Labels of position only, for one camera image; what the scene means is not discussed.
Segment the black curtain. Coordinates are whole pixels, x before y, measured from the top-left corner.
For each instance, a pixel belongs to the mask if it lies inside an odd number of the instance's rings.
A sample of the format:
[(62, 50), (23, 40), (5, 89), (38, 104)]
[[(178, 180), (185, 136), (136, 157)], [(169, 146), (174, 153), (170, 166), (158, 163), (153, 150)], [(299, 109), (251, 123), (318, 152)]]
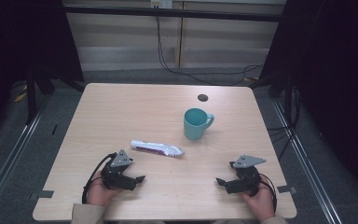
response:
[(262, 75), (273, 96), (297, 87), (358, 181), (358, 0), (286, 0)]
[(52, 79), (84, 89), (62, 0), (0, 0), (0, 112), (15, 82), (51, 94)]

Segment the white wall power outlet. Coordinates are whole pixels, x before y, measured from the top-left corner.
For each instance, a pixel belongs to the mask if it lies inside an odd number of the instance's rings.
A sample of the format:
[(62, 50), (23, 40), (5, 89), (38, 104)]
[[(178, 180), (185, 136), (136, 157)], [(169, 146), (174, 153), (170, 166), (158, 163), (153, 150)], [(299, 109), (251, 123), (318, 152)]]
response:
[(172, 0), (150, 0), (152, 8), (172, 9)]

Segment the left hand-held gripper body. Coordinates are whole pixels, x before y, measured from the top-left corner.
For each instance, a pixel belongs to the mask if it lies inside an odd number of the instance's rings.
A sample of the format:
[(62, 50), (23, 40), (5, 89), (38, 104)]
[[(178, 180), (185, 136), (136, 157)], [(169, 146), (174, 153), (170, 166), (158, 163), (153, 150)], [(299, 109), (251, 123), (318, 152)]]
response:
[(124, 171), (131, 165), (132, 159), (121, 149), (110, 156), (110, 160), (101, 171), (103, 184), (108, 189), (134, 190), (136, 180), (124, 175)]

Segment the teal mug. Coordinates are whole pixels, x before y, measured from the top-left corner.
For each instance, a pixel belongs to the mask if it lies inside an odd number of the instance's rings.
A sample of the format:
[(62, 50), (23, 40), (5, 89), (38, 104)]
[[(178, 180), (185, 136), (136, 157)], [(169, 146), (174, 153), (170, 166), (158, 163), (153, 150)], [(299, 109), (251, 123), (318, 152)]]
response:
[(189, 140), (199, 140), (213, 122), (213, 114), (200, 108), (190, 108), (184, 114), (184, 135)]

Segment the person's left hand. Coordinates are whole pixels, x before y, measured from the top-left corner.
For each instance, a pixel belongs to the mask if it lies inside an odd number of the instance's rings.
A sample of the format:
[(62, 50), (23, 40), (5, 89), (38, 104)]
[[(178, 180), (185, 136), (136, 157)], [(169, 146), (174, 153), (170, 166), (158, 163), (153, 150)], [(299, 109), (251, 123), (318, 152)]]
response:
[(86, 196), (87, 204), (108, 207), (113, 199), (122, 192), (122, 189), (108, 189), (102, 181), (101, 172), (98, 171), (92, 178), (89, 190)]

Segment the black metal stand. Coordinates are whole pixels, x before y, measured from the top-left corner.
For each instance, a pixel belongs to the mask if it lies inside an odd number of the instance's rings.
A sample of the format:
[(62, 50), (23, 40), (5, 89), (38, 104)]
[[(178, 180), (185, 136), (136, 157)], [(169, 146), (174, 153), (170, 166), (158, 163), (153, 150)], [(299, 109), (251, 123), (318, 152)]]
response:
[(291, 128), (295, 127), (296, 121), (292, 119), (292, 103), (293, 103), (293, 78), (289, 73), (277, 72), (270, 77), (270, 88), (268, 95), (272, 98), (278, 98), (284, 93), (283, 116), (287, 125)]
[(26, 123), (30, 124), (31, 121), (35, 118), (37, 112), (36, 87), (38, 87), (43, 94), (52, 94), (55, 92), (55, 87), (50, 81), (47, 73), (44, 72), (42, 68), (36, 66), (29, 67), (26, 76), (26, 85), (28, 102), (28, 117)]

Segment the metal floor rail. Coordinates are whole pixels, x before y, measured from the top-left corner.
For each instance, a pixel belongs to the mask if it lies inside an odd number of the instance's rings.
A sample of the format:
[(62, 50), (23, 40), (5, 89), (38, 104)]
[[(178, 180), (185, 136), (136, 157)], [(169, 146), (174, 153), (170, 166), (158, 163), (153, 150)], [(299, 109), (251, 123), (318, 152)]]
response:
[(41, 103), (41, 106), (38, 107), (37, 112), (35, 113), (34, 117), (24, 126), (20, 137), (18, 138), (16, 144), (11, 149), (10, 154), (8, 155), (7, 159), (1, 163), (0, 168), (0, 195), (12, 173), (16, 163), (20, 155), (22, 154), (23, 150), (27, 146), (30, 138), (32, 137), (34, 130), (36, 129), (42, 111), (46, 108), (46, 104), (48, 103), (48, 99), (44, 99)]
[(328, 195), (325, 187), (317, 175), (310, 158), (303, 147), (300, 139), (298, 138), (296, 131), (293, 128), (289, 127), (289, 121), (284, 117), (284, 109), (280, 102), (273, 100), (273, 105), (276, 110), (276, 113), (279, 117), (280, 123), (285, 129), (286, 135), (289, 138), (289, 143), (291, 144), (294, 152), (297, 155), (299, 163), (303, 168), (303, 171), (310, 183), (310, 186), (313, 190), (313, 193), (321, 206), (324, 216), (326, 217), (329, 224), (342, 224), (342, 220), (337, 212), (336, 207), (333, 205), (330, 196)]

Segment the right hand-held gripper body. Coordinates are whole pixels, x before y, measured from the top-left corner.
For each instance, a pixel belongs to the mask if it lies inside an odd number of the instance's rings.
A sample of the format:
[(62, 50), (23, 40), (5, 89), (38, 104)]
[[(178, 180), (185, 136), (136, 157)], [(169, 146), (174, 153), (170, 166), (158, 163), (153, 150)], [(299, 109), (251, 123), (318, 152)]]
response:
[(229, 164), (235, 170), (237, 179), (225, 183), (227, 193), (247, 192), (251, 197), (255, 196), (261, 183), (260, 173), (256, 166), (265, 161), (262, 158), (246, 155), (241, 155), (235, 161), (231, 161)]

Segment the black horizontal frame bar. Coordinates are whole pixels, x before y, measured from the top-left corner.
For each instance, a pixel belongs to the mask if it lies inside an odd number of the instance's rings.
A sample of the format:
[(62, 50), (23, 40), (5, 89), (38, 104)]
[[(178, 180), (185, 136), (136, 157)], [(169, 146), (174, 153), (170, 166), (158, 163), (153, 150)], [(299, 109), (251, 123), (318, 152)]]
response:
[(97, 7), (87, 5), (64, 5), (68, 13), (87, 13), (125, 16), (154, 16), (191, 19), (231, 20), (231, 21), (267, 21), (279, 22), (281, 15), (217, 12), (187, 9), (142, 8), (142, 7)]

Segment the person's right hand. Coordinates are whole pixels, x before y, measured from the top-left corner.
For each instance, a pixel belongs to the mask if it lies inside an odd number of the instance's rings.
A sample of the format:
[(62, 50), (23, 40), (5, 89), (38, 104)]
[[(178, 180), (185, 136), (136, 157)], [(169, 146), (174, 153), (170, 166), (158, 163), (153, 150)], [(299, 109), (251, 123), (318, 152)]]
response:
[(240, 197), (245, 201), (260, 223), (275, 217), (273, 194), (269, 189), (268, 180), (263, 175), (261, 176), (259, 191), (255, 196), (251, 197), (246, 192), (241, 192)]

